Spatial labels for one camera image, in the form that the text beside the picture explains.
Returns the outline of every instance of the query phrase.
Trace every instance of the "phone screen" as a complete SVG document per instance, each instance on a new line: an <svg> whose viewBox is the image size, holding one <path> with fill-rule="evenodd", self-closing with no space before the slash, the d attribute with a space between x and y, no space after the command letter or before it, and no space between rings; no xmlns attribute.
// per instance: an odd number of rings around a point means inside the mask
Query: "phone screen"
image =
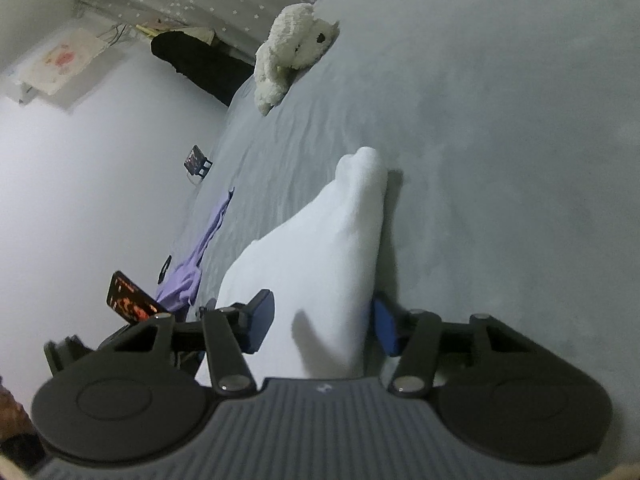
<svg viewBox="0 0 640 480"><path fill-rule="evenodd" d="M117 270L111 277L107 293L109 305L129 323L139 323L154 314L167 312L156 300Z"/></svg>

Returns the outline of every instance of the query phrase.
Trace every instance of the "purple towel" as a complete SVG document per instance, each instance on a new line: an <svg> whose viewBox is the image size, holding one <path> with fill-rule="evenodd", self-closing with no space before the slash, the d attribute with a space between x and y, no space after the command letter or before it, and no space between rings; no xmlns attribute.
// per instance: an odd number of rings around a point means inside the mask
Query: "purple towel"
<svg viewBox="0 0 640 480"><path fill-rule="evenodd" d="M170 270L164 281L156 291L156 301L169 312L178 312L193 305L198 295L202 270L200 261L207 245L220 229L225 217L226 208L231 202L234 190L228 192L228 197L222 201L211 213L207 231L196 244L196 247L180 262L174 270Z"/></svg>

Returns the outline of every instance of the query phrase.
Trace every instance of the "white plush toy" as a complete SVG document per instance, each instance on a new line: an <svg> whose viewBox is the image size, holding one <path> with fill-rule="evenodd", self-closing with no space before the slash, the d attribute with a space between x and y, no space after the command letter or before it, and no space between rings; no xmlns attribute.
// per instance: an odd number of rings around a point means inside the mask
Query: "white plush toy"
<svg viewBox="0 0 640 480"><path fill-rule="evenodd" d="M314 18L314 6L294 4L282 9L269 39L255 53L255 104L263 115L289 90L289 69L306 68L332 44L337 26Z"/></svg>

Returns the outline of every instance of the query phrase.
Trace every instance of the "bed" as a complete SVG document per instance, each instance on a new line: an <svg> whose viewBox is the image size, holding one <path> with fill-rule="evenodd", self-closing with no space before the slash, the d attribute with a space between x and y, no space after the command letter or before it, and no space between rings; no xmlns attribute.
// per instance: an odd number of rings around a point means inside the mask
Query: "bed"
<svg viewBox="0 0 640 480"><path fill-rule="evenodd" d="M266 117L247 81L212 133L177 261L236 193L198 304L361 146L389 168L376 288L488 312L599 380L605 453L640 458L640 0L319 0L325 56Z"/></svg>

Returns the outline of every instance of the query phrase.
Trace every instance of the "wire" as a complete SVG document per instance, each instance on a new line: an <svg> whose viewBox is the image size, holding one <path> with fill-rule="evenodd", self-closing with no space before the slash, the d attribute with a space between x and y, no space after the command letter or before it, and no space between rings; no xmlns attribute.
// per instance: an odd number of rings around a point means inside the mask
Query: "wire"
<svg viewBox="0 0 640 480"><path fill-rule="evenodd" d="M199 183L202 182L202 179L197 180L196 182L193 181L193 179L191 178L191 175L189 174L189 172L187 171L187 178L189 179L189 182L191 182L194 186L197 186Z"/></svg>
<svg viewBox="0 0 640 480"><path fill-rule="evenodd" d="M118 28L120 25L122 25L121 23L117 23L116 25L113 25L113 27L111 27L109 30L105 30L102 34L100 34L98 36L98 38L103 37L105 34L109 34L114 28Z"/></svg>
<svg viewBox="0 0 640 480"><path fill-rule="evenodd" d="M125 25L124 27L122 27L122 31L120 33L116 33L114 38L109 42L109 46L113 46L120 41L120 38L122 38L122 35L124 34L124 31L127 30L127 27L129 27L129 25Z"/></svg>

